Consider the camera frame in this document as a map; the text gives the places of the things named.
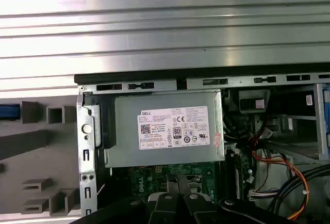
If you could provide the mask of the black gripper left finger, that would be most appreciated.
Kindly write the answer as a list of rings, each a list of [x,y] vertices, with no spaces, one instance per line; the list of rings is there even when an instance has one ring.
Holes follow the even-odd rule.
[[[175,223],[179,175],[167,176],[167,191],[151,194],[145,203],[136,196],[115,201],[75,223]]]

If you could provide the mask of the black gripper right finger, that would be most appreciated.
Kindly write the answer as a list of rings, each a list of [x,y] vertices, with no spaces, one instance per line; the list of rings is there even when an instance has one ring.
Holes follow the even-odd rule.
[[[186,175],[179,175],[179,192],[195,223],[293,223],[238,199],[224,198],[213,203],[206,194],[192,192]]]

